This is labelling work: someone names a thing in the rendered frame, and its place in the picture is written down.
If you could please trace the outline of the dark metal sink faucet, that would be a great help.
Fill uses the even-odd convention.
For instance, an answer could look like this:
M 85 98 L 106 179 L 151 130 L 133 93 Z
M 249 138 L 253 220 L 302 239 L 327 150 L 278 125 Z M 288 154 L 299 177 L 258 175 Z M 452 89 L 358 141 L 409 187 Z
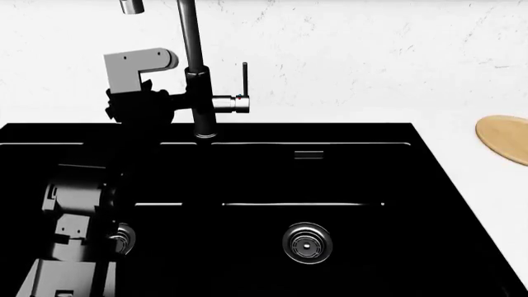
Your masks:
M 187 68 L 184 70 L 188 108 L 173 108 L 174 111 L 192 110 L 196 138 L 214 138 L 216 133 L 215 109 L 210 69 L 205 66 L 200 42 L 195 0 L 176 0 Z

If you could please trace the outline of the round chrome drain strainer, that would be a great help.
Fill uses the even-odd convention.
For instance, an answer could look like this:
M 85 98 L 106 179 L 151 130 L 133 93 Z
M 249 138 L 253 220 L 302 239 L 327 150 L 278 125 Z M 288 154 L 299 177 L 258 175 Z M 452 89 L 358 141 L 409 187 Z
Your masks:
M 134 248 L 136 233 L 128 224 L 119 223 L 117 230 L 106 236 L 115 243 L 115 252 L 126 256 Z
M 282 237 L 285 254 L 300 264 L 325 262 L 333 250 L 330 233 L 319 224 L 300 222 L 292 224 Z

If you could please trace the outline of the black kitchen sink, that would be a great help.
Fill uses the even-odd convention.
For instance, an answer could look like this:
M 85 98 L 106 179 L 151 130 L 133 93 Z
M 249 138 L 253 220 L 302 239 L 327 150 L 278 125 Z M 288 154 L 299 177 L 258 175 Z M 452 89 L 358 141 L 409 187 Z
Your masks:
M 528 289 L 410 124 L 190 124 L 159 133 L 127 189 L 134 248 L 116 297 L 528 297 Z M 118 124 L 0 129 L 0 297 L 16 297 L 49 243 L 42 212 L 63 163 L 105 167 Z M 322 150 L 321 160 L 294 160 Z M 332 238 L 300 264 L 292 225 Z

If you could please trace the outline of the round wooden cutting board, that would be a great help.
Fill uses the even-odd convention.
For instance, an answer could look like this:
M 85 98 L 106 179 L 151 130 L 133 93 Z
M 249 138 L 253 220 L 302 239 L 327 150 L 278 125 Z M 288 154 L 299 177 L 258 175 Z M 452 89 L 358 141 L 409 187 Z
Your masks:
M 475 133 L 494 153 L 528 167 L 528 119 L 488 115 L 477 121 Z

